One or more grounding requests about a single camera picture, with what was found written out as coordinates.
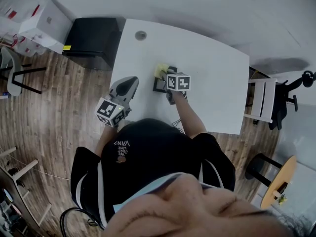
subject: wooden floor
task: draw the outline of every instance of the wooden floor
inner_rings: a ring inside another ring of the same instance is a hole
[[[40,218],[50,202],[52,208],[44,219],[42,234],[61,236],[59,217],[74,206],[70,196],[72,162],[78,146],[94,150],[103,125],[94,116],[100,97],[109,89],[112,72],[84,69],[62,55],[48,52],[42,56],[23,58],[23,64],[45,67],[45,72],[25,76],[24,83],[43,90],[39,95],[23,90],[19,97],[0,100],[0,147],[16,146],[11,156],[0,159],[6,169],[23,167],[34,159],[39,163],[21,178],[31,191],[27,203]],[[0,92],[6,91],[0,81]],[[236,192],[247,200],[254,196],[259,182],[245,180],[244,167],[258,153],[271,156],[278,132],[271,132],[264,122],[257,126],[244,118],[239,136],[213,134],[222,150],[236,167]],[[69,236],[99,236],[97,228],[86,224],[87,218],[73,213],[68,219]]]

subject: round wooden table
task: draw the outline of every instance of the round wooden table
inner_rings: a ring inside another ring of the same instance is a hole
[[[259,173],[265,161],[280,169],[272,181],[268,180]],[[268,187],[261,201],[261,209],[267,209],[276,201],[276,194],[281,195],[284,192],[285,188],[294,175],[295,169],[296,156],[291,156],[284,165],[281,165],[269,157],[266,157],[264,154],[258,154],[251,160],[246,169],[246,178],[256,178]]]

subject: white desk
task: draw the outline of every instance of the white desk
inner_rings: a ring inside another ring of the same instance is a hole
[[[137,40],[137,31],[146,32],[147,37]],[[180,28],[128,19],[111,80],[112,84],[127,76],[139,78],[127,120],[155,118],[172,124],[179,119],[175,105],[169,105],[165,94],[153,92],[158,63],[167,63],[191,76],[192,90],[187,93],[188,101],[208,131],[240,133],[247,96],[249,56]]]

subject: white wall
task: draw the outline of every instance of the white wall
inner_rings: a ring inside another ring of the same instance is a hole
[[[274,209],[288,215],[304,216],[313,224],[316,222],[316,107],[299,105],[295,112],[293,105],[287,106],[288,114],[282,122],[279,141],[273,159],[284,163],[292,155],[297,157],[297,169],[285,194],[288,201]],[[266,177],[274,178],[277,169],[270,167]],[[253,204],[260,205],[266,191],[261,185]]]
[[[76,17],[143,19],[212,37],[249,54],[251,65],[268,74],[306,69],[306,64],[316,71],[316,0],[57,1]],[[288,58],[299,60],[289,66]],[[262,66],[267,59],[272,67]],[[300,103],[316,104],[316,86],[299,89],[297,96]]]

